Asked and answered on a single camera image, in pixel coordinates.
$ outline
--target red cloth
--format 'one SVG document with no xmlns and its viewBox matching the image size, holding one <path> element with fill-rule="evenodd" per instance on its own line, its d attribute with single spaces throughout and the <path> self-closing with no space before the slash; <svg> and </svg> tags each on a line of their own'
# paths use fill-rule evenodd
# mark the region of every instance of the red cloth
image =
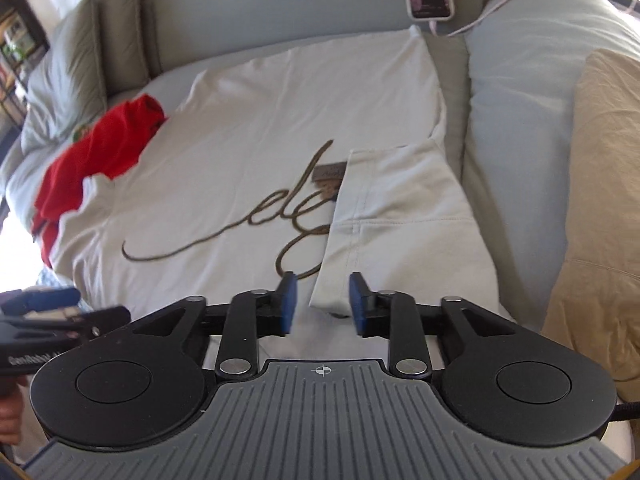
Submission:
<svg viewBox="0 0 640 480">
<path fill-rule="evenodd" d="M 42 261 L 58 237 L 60 216 L 82 205 L 82 180 L 102 173 L 110 179 L 138 163 L 140 153 L 166 117 L 158 101 L 144 94 L 109 110 L 89 134 L 65 150 L 47 169 L 35 202 L 32 234 L 42 236 Z"/>
</svg>

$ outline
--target hand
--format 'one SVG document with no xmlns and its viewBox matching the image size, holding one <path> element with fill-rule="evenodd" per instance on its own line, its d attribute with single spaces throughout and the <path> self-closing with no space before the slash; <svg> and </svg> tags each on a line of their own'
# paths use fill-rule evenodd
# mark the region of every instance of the hand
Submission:
<svg viewBox="0 0 640 480">
<path fill-rule="evenodd" d="M 16 383 L 28 386 L 26 377 L 18 377 Z M 17 446 L 22 440 L 22 409 L 24 401 L 17 386 L 7 397 L 0 399 L 0 442 Z"/>
</svg>

